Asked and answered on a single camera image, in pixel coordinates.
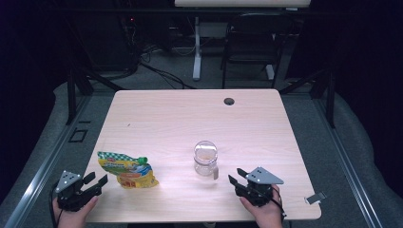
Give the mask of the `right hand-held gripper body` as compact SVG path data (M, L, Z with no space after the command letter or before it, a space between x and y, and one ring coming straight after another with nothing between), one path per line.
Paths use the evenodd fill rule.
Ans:
M263 167L257 167L247 172L247 185L235 187L239 197L246 198L252 205L261 207L273 198L273 185L284 184L284 181Z

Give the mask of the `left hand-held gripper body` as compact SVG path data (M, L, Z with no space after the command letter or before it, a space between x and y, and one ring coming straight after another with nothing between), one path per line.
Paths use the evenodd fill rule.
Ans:
M60 209L77 212L93 197L102 194L102 187L98 186L98 182L86 190L82 190L85 185L83 178L79 174L68 171L62 173L55 189Z

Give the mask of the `yellow pouch with green cap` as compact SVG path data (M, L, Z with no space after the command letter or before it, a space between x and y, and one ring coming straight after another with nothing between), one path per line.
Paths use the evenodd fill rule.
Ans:
M126 154L102 151L97 156L101 167L114 175L125 189L151 188L159 184L147 157L132 158Z

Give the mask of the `clear plastic jar with lid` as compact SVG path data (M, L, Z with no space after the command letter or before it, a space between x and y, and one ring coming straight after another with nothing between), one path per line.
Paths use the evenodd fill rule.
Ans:
M194 169L203 177L219 178L218 149L210 141L198 142L194 147Z

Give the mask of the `person's left hand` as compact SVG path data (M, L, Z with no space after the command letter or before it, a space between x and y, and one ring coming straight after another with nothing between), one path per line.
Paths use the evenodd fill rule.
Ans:
M86 218L95 208L98 197L93 197L77 212L69 212L59 208L57 199L52 201L53 220L56 228L85 228Z

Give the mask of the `person's right hand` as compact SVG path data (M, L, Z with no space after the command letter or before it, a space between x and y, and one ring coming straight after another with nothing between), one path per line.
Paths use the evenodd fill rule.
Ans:
M259 228L282 228L282 201L276 185L273 186L273 199L266 205L254 206L244 197L240 197L240 202L255 218Z

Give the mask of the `grey tape strip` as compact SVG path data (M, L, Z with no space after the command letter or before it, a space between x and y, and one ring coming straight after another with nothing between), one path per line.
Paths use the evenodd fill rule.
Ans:
M305 202L308 204L321 203L326 198L327 196L323 192L318 192L310 197L305 198Z

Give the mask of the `black metal stand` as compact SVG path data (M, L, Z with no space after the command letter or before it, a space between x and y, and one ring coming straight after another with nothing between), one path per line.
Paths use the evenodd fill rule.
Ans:
M123 90L121 86L110 82L108 79L102 77L100 74L90 70L89 68L83 66L73 66L67 77L67 124L71 124L77 115L76 89L79 89L84 96L91 96L94 92L94 88L89 79L94 79L95 81L111 88L114 91Z
M329 68L321 69L308 77L299 79L295 83L281 89L279 93L281 95L288 94L311 81L314 81L314 85L310 91L310 96L313 99L319 99L323 95L324 91L327 91L325 118L330 127L335 128L334 110L336 96L336 76Z

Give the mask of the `white desk leg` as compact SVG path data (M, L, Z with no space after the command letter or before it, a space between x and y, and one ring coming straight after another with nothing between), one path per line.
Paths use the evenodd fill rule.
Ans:
M198 81L201 78L202 55L201 55L201 37L200 37L200 21L195 18L195 58L193 66L193 80Z

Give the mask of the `black folding chair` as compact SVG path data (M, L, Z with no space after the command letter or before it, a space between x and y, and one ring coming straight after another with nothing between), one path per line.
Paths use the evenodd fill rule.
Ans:
M294 20L282 13L249 12L235 16L227 24L221 58L221 87L227 81L226 67L235 65L274 66L274 87L282 52Z

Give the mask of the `white box under desk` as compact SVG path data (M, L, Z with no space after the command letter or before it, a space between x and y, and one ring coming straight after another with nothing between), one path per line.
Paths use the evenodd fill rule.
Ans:
M201 22L200 37L223 38L226 33L226 23Z

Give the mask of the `dark device with red light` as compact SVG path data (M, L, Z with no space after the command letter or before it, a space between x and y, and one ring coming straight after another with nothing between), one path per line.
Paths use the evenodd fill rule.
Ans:
M156 46L165 51L172 48L168 17L124 15L120 20L129 46L136 51L145 52L149 46Z

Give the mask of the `white background desk top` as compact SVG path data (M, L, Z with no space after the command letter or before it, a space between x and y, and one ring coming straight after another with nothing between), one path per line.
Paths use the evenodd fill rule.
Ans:
M312 0L174 0L184 8L309 8Z

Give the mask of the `aluminium floor rail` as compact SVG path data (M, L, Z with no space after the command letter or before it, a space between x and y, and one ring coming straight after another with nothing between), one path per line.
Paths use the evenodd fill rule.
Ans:
M321 100L313 100L317 113L322 120L326 131L330 135L332 142L336 148L336 156L338 163L343 171L343 175L349 183L349 188L355 197L355 201L361 211L363 218L365 219L369 228L383 228L383 225L373 207L373 204L367 194L366 189L362 185L359 176L357 175L355 168L347 154L342 140L339 138L335 128L332 128L328 123L325 115L325 105Z
M49 228L48 193L64 170L83 174L94 145L96 99L79 100L77 116L67 122L67 101L58 99L40 138L6 201L0 228Z

